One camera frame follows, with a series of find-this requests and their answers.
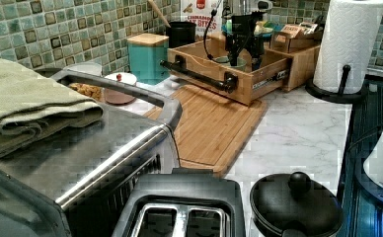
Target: toaster oven handle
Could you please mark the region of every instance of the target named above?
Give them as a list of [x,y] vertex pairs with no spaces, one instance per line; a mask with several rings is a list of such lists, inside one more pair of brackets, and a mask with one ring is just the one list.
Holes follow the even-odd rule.
[[50,78],[65,86],[68,86],[71,83],[84,83],[104,87],[151,103],[162,108],[161,114],[157,117],[157,120],[167,124],[172,131],[176,129],[179,124],[180,117],[182,116],[183,109],[178,100],[143,88],[131,86],[123,82],[68,69],[62,69],[50,76]]

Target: wooden spoon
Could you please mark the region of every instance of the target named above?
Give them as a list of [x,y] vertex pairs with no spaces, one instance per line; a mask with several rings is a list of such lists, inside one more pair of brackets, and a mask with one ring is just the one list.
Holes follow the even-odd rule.
[[158,17],[163,21],[164,25],[166,27],[171,28],[170,24],[168,23],[167,19],[164,17],[164,15],[161,13],[160,9],[158,8],[157,4],[153,0],[148,0],[149,4],[151,5],[152,9],[157,13]]

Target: tile backsplash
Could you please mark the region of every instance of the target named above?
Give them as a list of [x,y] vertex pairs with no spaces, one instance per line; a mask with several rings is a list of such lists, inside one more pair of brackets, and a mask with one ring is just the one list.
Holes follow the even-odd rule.
[[[169,20],[180,11],[179,0],[156,2]],[[0,0],[0,57],[32,69],[92,60],[126,71],[126,38],[143,32],[164,32],[146,0]]]

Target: paper towel roll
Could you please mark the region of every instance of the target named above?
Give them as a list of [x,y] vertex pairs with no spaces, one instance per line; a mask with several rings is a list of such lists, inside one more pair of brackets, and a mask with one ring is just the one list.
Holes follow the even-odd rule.
[[351,70],[344,94],[361,89],[383,15],[383,0],[331,0],[314,84],[336,93],[343,66]]

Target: black lid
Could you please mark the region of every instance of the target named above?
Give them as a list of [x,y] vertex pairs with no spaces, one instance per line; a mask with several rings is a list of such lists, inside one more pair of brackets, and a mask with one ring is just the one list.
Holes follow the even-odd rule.
[[330,236],[343,222],[337,198],[301,172],[258,180],[251,189],[250,203],[262,232],[275,236],[291,229],[307,236]]

